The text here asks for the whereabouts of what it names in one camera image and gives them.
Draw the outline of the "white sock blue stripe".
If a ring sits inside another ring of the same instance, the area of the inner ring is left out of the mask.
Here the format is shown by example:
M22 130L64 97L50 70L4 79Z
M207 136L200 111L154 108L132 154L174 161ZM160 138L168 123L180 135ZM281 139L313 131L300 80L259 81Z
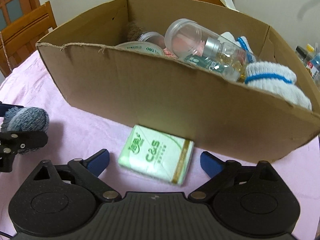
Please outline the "white sock blue stripe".
M247 51L247 57L248 57L249 63L255 62L257 60L245 36L240 36L235 38L230 32L224 32L221 34L221 36L230 40L237 46L241 47L243 50Z

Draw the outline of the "clear jar with brown contents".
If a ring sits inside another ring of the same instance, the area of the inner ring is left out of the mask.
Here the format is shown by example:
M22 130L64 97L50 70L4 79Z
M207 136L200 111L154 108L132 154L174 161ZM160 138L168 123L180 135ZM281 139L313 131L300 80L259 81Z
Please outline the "clear jar with brown contents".
M135 21L131 21L127 25L127 41L150 42L161 49L165 48L163 35L156 31L146 31Z

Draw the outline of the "brown cardboard box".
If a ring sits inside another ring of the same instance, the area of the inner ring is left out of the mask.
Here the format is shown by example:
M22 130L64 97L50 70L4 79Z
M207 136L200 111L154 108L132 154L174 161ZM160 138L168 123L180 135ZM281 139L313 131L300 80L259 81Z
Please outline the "brown cardboard box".
M244 36L259 58L290 67L312 110L176 59L118 48L130 21L164 33L180 18ZM114 0L64 23L36 46L71 106L127 126L252 163L281 159L319 135L319 90L291 47L266 23L219 5Z

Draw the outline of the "clear water bottle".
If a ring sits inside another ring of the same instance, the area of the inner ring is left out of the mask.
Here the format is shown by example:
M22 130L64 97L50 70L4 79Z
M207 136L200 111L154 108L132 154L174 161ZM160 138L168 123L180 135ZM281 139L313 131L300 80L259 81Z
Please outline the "clear water bottle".
M317 88L319 89L320 87L320 53L316 54L315 57L307 63L306 68L309 71Z

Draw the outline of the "gold tissue box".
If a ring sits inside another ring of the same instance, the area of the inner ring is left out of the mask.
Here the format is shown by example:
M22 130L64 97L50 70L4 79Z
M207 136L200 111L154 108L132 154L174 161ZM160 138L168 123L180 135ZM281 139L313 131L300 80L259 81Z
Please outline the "gold tissue box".
M233 3L233 0L220 0L220 2L227 7L228 9L234 10L234 11L238 11L235 8L235 5Z

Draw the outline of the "clear plastic jar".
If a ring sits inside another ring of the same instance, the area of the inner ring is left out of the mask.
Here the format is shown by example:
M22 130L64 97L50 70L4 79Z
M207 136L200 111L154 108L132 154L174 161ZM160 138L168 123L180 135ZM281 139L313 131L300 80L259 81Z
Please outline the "clear plastic jar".
M186 18L174 21L167 28L164 43L171 53L182 59L197 55L212 60L225 56L242 65L257 61L243 38L235 39L230 33L219 35Z

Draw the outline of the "pink table cloth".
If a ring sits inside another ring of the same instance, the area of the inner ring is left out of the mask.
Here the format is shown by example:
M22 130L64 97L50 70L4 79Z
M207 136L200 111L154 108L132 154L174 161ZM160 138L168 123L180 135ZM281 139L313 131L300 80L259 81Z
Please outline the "pink table cloth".
M53 164L66 164L74 158L86 159L105 148L110 153L110 164L100 179L121 194L127 191L190 193L208 180L200 167L200 148L193 151L182 186L119 167L117 159L131 128L70 106L37 52L3 81L1 101L40 107L49 115L47 145L38 151L16 156L12 172L1 174L1 231L9 235L16 233L8 215L9 202L43 159L49 159ZM319 222L319 140L313 139L273 163L273 167L300 203L300 217L294 235L298 239L314 239Z

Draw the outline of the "green white tissue pack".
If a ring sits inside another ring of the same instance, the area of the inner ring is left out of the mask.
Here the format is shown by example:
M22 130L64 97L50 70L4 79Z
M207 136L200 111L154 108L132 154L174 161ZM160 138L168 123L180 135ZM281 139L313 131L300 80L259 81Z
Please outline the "green white tissue pack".
M194 142L135 125L118 158L118 164L133 172L182 185L193 155Z

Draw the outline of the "white knitted sock blue cuff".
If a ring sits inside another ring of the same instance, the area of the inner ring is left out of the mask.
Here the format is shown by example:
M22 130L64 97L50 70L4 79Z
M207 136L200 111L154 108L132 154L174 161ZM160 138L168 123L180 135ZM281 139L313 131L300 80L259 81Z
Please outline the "white knitted sock blue cuff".
M245 84L249 87L276 94L294 105L312 110L311 100L296 86L296 81L295 73L278 63L254 62L245 70Z

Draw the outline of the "wooden chair left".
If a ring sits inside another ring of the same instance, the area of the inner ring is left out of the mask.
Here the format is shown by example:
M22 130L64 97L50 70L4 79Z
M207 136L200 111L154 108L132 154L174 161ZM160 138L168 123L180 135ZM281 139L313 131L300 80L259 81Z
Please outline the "wooden chair left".
M36 42L57 27L49 1L1 31L1 73L8 77L35 50Z

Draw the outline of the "dark lidded small jar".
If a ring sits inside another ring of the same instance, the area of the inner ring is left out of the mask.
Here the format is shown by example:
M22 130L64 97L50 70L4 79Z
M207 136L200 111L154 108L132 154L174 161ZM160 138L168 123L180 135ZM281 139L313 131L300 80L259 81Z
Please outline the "dark lidded small jar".
M304 48L302 48L301 46L296 46L295 54L297 55L299 60L302 62L302 64L306 64L306 56L308 54Z

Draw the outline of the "pink white knitted sock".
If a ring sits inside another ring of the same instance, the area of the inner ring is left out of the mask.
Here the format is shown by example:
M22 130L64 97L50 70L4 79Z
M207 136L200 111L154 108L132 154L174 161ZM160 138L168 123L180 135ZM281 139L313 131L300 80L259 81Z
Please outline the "pink white knitted sock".
M189 55L203 55L204 44L203 40L195 40L183 34L166 33L164 37L165 46L168 51L176 57L185 58Z

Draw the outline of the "yellow lidded bottle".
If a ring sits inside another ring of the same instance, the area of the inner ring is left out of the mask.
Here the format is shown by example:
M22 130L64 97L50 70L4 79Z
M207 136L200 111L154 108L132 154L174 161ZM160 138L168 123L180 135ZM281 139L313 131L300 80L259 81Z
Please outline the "yellow lidded bottle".
M308 58L309 60L313 59L315 56L315 49L311 44L306 45L306 51L308 52Z

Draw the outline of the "blue grey knitted sock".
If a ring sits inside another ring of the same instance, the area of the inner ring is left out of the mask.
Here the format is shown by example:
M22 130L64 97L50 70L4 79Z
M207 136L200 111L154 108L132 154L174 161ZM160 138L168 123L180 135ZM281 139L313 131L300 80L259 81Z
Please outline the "blue grey knitted sock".
M47 133L49 126L48 113L38 107L12 108L5 114L1 132L41 131Z

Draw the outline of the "green medical cotton box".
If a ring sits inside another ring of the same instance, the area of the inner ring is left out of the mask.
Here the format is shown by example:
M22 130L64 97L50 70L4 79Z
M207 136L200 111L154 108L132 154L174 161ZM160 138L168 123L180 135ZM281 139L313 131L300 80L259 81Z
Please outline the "green medical cotton box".
M185 57L183 61L220 74L229 81L238 81L240 78L240 73L232 66L225 63L220 63L210 58L198 55L189 55Z

